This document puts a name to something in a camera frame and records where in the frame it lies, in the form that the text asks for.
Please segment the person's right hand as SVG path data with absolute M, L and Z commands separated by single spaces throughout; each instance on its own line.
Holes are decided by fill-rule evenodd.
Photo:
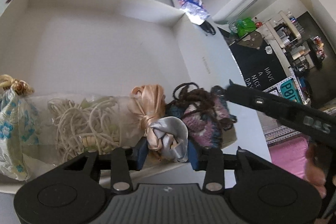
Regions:
M 305 180 L 314 186 L 321 198 L 326 197 L 325 182 L 326 177 L 322 169 L 318 168 L 314 163 L 315 157 L 315 144 L 310 143 L 306 154 L 306 164 L 305 164 Z

